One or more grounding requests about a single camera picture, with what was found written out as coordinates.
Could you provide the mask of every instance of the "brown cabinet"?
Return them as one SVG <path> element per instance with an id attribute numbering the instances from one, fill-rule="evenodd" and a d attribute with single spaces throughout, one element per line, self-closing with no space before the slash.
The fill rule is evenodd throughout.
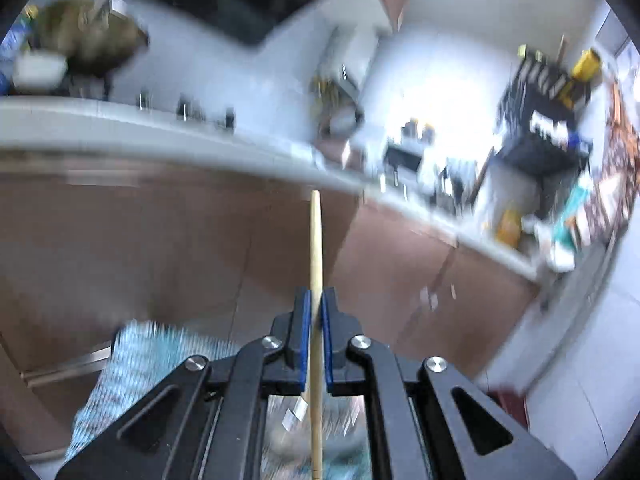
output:
<path id="1" fill-rule="evenodd" d="M 458 248 L 436 288 L 396 341 L 415 359 L 438 355 L 473 378 L 507 339 L 538 287 L 489 258 Z"/>
<path id="2" fill-rule="evenodd" d="M 23 453 L 68 444 L 96 374 L 29 389 L 21 372 L 80 357 L 131 319 L 243 344 L 266 335 L 309 281 L 305 186 L 143 162 L 79 164 L 73 185 L 61 171 L 25 178 L 0 168 L 0 422 Z M 356 207 L 355 196 L 322 192 L 326 272 Z"/>
<path id="3" fill-rule="evenodd" d="M 395 211 L 362 205 L 338 253 L 328 283 L 338 306 L 383 343 L 396 341 L 454 250 L 422 229 Z"/>

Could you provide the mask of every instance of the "wooden stick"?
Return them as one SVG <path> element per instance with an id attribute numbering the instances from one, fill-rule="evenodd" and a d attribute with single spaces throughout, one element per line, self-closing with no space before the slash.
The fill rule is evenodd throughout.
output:
<path id="1" fill-rule="evenodd" d="M 313 480 L 322 480 L 322 390 L 324 389 L 324 354 L 322 352 L 322 219 L 320 192 L 311 193 L 311 351 L 308 389 L 311 408 L 311 471 Z"/>
<path id="2" fill-rule="evenodd" d="M 558 56 L 556 57 L 556 65 L 560 65 L 564 61 L 564 54 L 566 54 L 566 48 L 569 45 L 568 39 L 562 35 L 560 39 L 560 48 L 558 49 Z"/>

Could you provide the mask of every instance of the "white tile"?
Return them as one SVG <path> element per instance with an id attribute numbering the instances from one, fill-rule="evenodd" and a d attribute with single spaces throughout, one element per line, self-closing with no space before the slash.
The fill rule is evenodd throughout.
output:
<path id="1" fill-rule="evenodd" d="M 48 460 L 46 462 L 31 464 L 31 469 L 33 469 L 33 472 L 39 476 L 40 480 L 54 480 L 64 463 L 65 460 L 63 458 L 59 458 L 56 460 Z"/>
<path id="2" fill-rule="evenodd" d="M 593 142 L 591 152 L 591 168 L 602 166 L 602 154 L 606 140 L 607 114 L 609 113 L 609 88 L 608 85 L 600 85 L 591 92 L 589 106 L 584 109 L 578 130 L 580 136 Z"/>
<path id="3" fill-rule="evenodd" d="M 607 463 L 596 418 L 575 376 L 555 367 L 527 397 L 529 431 L 555 452 L 578 480 L 593 480 Z"/>
<path id="4" fill-rule="evenodd" d="M 487 377 L 486 371 L 483 370 L 482 372 L 480 372 L 474 380 L 474 383 L 484 393 L 487 393 L 489 391 L 489 378 Z"/>
<path id="5" fill-rule="evenodd" d="M 567 355 L 610 456 L 640 410 L 639 334 L 640 304 L 610 286 Z"/>
<path id="6" fill-rule="evenodd" d="M 618 242 L 609 283 L 640 301 L 640 210 L 636 208 L 626 234 Z"/>

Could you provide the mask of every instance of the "floor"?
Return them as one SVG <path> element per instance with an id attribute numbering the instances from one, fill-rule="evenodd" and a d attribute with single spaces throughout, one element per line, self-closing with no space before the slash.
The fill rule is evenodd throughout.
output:
<path id="1" fill-rule="evenodd" d="M 54 480 L 64 463 L 64 459 L 59 458 L 57 460 L 31 464 L 31 469 L 33 469 L 34 473 L 36 473 L 41 480 Z"/>
<path id="2" fill-rule="evenodd" d="M 637 128 L 638 105 L 628 101 L 627 106 Z M 597 115 L 603 123 L 604 114 Z M 640 410 L 639 268 L 636 208 L 584 330 L 527 399 L 531 433 L 567 462 L 578 480 L 599 473 Z"/>

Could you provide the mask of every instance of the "white countertop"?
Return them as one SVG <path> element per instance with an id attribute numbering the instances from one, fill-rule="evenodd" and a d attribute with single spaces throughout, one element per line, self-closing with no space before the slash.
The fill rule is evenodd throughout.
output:
<path id="1" fill-rule="evenodd" d="M 528 280 L 539 280 L 535 264 L 517 251 L 482 235 L 464 221 L 405 201 L 396 190 L 381 192 L 378 182 L 316 164 L 314 152 L 303 143 L 252 137 L 242 131 L 231 135 L 211 123 L 179 121 L 167 112 L 71 98 L 0 98 L 0 124 L 0 148 L 4 149 L 106 152 L 363 193 Z"/>

